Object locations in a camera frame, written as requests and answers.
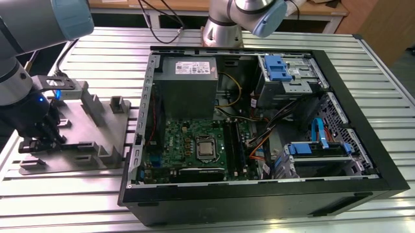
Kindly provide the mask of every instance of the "open computer tower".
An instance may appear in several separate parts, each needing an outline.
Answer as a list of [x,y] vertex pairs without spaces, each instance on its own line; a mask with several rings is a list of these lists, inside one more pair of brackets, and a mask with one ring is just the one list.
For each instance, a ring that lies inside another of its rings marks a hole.
[[151,50],[119,197],[145,225],[330,216],[409,189],[325,51]]

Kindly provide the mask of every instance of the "black computer case frame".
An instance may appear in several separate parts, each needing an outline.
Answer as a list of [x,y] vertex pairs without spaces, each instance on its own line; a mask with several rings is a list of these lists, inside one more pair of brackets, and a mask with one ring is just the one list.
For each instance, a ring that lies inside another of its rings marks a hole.
[[153,54],[186,56],[186,50],[226,51],[233,54],[307,52],[313,54],[330,83],[346,116],[377,166],[379,179],[261,182],[245,185],[210,185],[158,188],[126,188],[129,161],[123,176],[119,204],[147,226],[246,221],[290,217],[337,215],[373,199],[389,198],[410,189],[369,120],[357,104],[337,69],[322,50],[229,49],[206,47],[153,47]]

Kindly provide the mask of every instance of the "blue tab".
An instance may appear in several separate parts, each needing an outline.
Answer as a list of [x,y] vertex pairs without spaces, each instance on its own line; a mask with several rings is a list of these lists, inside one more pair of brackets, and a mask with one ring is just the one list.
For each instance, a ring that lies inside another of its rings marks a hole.
[[282,161],[282,159],[281,159],[281,157],[279,157],[278,160],[275,161],[274,169],[277,169],[278,165],[281,164],[281,161]]
[[318,133],[317,133],[317,126],[319,129],[319,138],[321,142],[323,145],[323,149],[329,148],[329,143],[327,143],[327,138],[326,138],[326,132],[325,132],[325,123],[322,118],[314,118],[313,123],[311,123],[311,140],[317,141],[318,140]]
[[287,73],[287,64],[281,56],[266,55],[266,67],[270,73],[271,81],[291,81],[293,76]]
[[290,154],[297,154],[297,149],[293,145],[289,145]]
[[293,144],[298,154],[311,154],[311,148],[309,143],[295,143]]
[[343,143],[343,147],[345,147],[345,150],[346,150],[346,154],[351,154],[351,152],[353,152],[353,149],[351,149],[351,145],[350,145],[350,143]]

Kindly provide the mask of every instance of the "robotic arm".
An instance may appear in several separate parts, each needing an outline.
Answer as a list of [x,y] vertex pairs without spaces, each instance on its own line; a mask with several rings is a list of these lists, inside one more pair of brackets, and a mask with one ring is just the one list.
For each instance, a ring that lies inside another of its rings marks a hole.
[[[59,113],[42,94],[47,80],[31,78],[17,56],[93,31],[87,0],[0,0],[0,119],[22,137],[43,144],[66,142],[58,130]],[[57,79],[71,83],[65,77]]]
[[243,27],[267,37],[287,12],[285,0],[211,0],[203,42],[210,47],[241,47]]
[[[286,12],[285,0],[211,0],[205,44],[239,47],[242,27],[267,37]],[[73,41],[93,31],[89,0],[0,0],[0,119],[29,140],[27,148],[42,151],[66,143],[58,129],[59,111],[43,92],[58,89],[47,80],[59,80],[61,90],[71,90],[75,85],[67,77],[31,77],[17,56]]]

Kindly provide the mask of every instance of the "slotted aluminum surface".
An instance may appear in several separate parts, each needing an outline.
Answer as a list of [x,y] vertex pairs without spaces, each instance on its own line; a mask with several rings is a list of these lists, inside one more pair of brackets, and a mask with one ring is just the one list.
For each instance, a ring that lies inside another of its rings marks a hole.
[[[169,41],[177,30],[157,34]],[[383,145],[415,188],[415,109],[404,95],[395,78],[387,74],[363,48],[365,42],[351,35],[275,33],[259,39],[243,34],[249,48],[325,50],[359,106],[377,130]],[[122,95],[137,107],[126,141],[133,142],[135,118],[143,86],[150,46],[161,45],[149,29],[97,28],[81,39],[66,57],[62,69],[71,78],[90,83],[90,92],[102,100]],[[201,45],[201,31],[187,30],[173,44]],[[386,200],[371,201],[351,211],[321,218],[230,222],[209,225],[145,227],[127,208],[117,205],[122,169],[23,176],[14,134],[0,155],[0,229],[5,232],[412,232],[415,229],[415,189]]]

